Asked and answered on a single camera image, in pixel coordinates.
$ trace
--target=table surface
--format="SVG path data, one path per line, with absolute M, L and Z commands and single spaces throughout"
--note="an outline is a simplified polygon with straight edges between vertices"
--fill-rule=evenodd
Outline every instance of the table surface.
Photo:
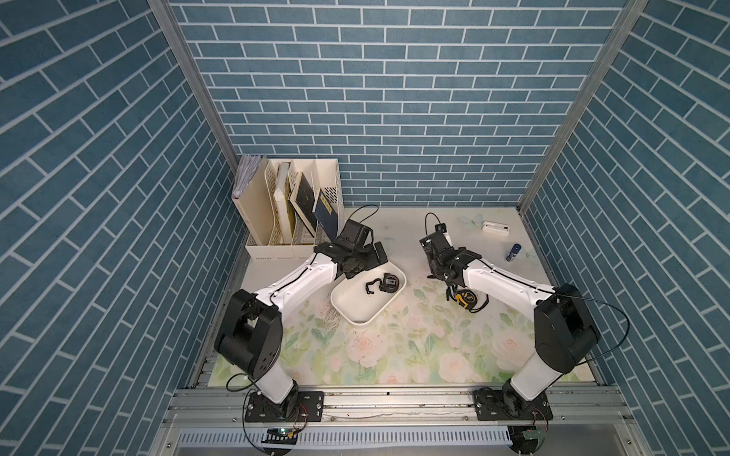
M 346 214 L 352 211 L 347 208 Z M 371 211 L 362 209 L 355 219 Z M 313 293 L 284 322 L 280 361 L 299 384 L 504 382 L 534 352 L 534 330 L 527 317 L 496 299 L 481 312 L 470 314 L 446 301 L 443 282 L 427 279 L 429 268 L 418 240 L 425 236 L 423 218 L 428 212 L 446 223 L 456 247 L 466 246 L 499 267 L 549 283 L 512 208 L 380 208 L 365 224 L 373 229 L 375 241 L 383 243 L 389 261 L 406 274 L 407 285 L 365 328 L 349 324 L 331 305 L 330 292 L 344 277 Z M 483 232 L 483 220 L 508 225 L 510 235 Z M 429 216 L 430 231 L 435 223 L 435 217 Z M 522 250 L 507 262 L 514 244 Z M 298 260 L 252 260 L 242 288 L 257 290 L 299 264 Z M 224 386 L 238 372 L 218 356 L 208 386 Z M 593 376 L 583 365 L 559 381 L 592 382 Z M 231 382 L 231 386 L 245 384 L 243 376 Z

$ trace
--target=blue book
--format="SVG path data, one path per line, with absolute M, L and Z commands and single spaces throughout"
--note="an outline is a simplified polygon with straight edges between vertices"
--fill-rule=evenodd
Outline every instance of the blue book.
M 317 221 L 322 225 L 325 234 L 329 237 L 329 240 L 333 241 L 337 238 L 337 212 L 334 211 L 332 204 L 322 190 L 320 190 L 320 194 L 317 197 L 314 213 Z

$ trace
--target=metal vent grille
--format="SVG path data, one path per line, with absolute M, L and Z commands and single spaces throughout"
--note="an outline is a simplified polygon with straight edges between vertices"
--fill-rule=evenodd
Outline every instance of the metal vent grille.
M 266 428 L 247 429 L 256 445 L 266 435 Z M 178 447 L 248 447 L 240 429 L 184 429 Z M 378 447 L 432 446 L 495 446 L 512 445 L 507 426 L 398 426 L 364 429 L 311 428 L 299 435 L 297 449 L 353 449 Z M 269 448 L 289 448 L 287 445 L 266 444 Z

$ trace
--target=white tray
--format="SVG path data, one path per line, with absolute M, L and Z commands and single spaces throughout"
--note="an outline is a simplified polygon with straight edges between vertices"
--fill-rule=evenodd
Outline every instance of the white tray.
M 385 273 L 398 277 L 398 290 L 395 293 L 380 291 L 377 283 L 370 285 L 373 295 L 367 294 L 365 284 L 377 278 L 383 278 Z M 354 326 L 367 326 L 396 298 L 407 283 L 406 274 L 398 266 L 387 262 L 375 269 L 361 272 L 352 279 L 340 282 L 330 295 L 332 306 Z

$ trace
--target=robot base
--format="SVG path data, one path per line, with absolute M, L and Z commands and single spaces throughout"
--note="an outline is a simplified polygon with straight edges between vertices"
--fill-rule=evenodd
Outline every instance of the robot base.
M 299 391 L 294 404 L 301 404 L 307 410 L 307 422 L 322 421 L 322 407 L 324 402 L 324 393 L 322 391 Z M 282 420 L 282 415 L 276 408 L 272 407 L 271 401 L 263 395 L 251 395 L 246 410 L 246 422 L 293 422 L 296 414 L 292 414 L 288 419 Z M 299 417 L 299 422 L 304 422 L 303 417 Z
M 540 393 L 534 400 L 525 403 L 517 410 L 516 414 L 507 412 L 508 408 L 504 401 L 503 390 L 492 390 L 482 388 L 474 391 L 474 405 L 477 410 L 479 421 L 532 421 L 551 420 L 553 412 L 550 410 L 548 395 L 545 391 Z

